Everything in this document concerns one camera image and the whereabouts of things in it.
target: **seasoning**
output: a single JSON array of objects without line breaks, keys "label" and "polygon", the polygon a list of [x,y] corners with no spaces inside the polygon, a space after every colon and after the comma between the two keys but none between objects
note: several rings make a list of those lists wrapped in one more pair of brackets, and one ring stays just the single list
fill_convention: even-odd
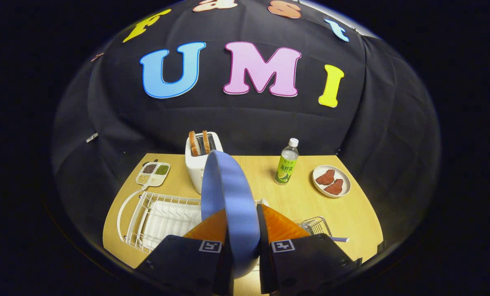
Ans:
[{"label": "seasoning", "polygon": [[157,165],[156,164],[149,164],[145,167],[143,170],[143,173],[151,174],[153,172],[153,169],[155,169]]},{"label": "seasoning", "polygon": [[168,166],[163,164],[157,168],[157,170],[155,171],[155,174],[156,175],[166,175],[167,172],[168,172]]},{"label": "seasoning", "polygon": [[150,177],[150,180],[148,181],[148,185],[150,186],[159,186],[163,183],[164,181],[164,176],[156,176],[152,175]]},{"label": "seasoning", "polygon": [[146,182],[148,181],[149,178],[150,178],[150,176],[148,176],[148,175],[139,175],[139,177],[137,178],[137,182],[142,183],[142,184],[146,184]]}]

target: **letter u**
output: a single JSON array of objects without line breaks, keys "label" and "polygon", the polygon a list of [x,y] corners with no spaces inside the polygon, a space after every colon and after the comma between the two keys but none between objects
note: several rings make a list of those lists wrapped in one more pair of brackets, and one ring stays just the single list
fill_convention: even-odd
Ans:
[{"label": "letter u", "polygon": [[161,49],[143,56],[143,88],[157,99],[182,95],[191,90],[199,77],[199,52],[207,46],[204,42],[186,43],[177,48],[183,54],[183,75],[179,80],[169,83],[163,80],[163,61],[168,56],[167,49]]}]

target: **bread slice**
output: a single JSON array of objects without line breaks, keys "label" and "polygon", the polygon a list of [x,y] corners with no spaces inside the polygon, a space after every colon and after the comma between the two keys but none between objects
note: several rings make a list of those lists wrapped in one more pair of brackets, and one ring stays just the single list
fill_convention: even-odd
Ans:
[{"label": "bread slice", "polygon": [[198,139],[196,139],[196,132],[191,131],[190,133],[188,133],[188,139],[190,140],[192,154],[195,157],[198,157],[200,155],[201,147],[199,146]]},{"label": "bread slice", "polygon": [[207,131],[203,131],[203,145],[205,146],[205,153],[208,154],[210,152],[210,143]]}]

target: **black cloth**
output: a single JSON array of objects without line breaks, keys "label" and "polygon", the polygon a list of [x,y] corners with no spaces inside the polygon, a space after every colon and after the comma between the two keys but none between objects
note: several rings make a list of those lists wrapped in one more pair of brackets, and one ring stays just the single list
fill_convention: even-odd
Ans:
[{"label": "black cloth", "polygon": [[[120,32],[95,53],[103,56],[83,64],[61,100],[53,173],[61,205],[83,236],[102,246],[106,214],[138,161],[146,153],[184,153],[192,130],[216,132],[230,155],[279,155],[291,137],[299,139],[301,155],[341,149],[339,157],[371,201],[384,239],[393,243],[411,231],[436,183],[440,140],[429,93],[408,64],[385,42],[303,4],[297,4],[300,19],[273,15],[260,0],[198,13],[192,11],[196,5],[187,0],[171,6],[126,43],[134,24]],[[339,40],[324,19],[342,26],[350,41]],[[198,41],[207,47],[200,51],[196,85],[178,97],[148,96],[142,56],[168,49],[163,78],[176,81],[182,74],[177,47]],[[258,93],[248,76],[247,94],[224,93],[231,62],[224,46],[234,41],[254,43],[265,60],[279,47],[300,51],[299,94]],[[325,64],[345,73],[333,109],[318,104]],[[86,143],[94,133],[99,136]]]}]

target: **meat slice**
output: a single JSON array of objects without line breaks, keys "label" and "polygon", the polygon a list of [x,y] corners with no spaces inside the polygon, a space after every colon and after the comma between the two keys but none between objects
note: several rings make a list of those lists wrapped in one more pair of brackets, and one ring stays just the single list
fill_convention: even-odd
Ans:
[{"label": "meat slice", "polygon": [[320,185],[329,185],[334,181],[334,170],[327,170],[325,174],[322,174],[316,178],[316,183]]},{"label": "meat slice", "polygon": [[343,185],[343,180],[337,179],[333,184],[327,186],[324,190],[327,191],[328,193],[338,195],[342,191],[342,185]]}]

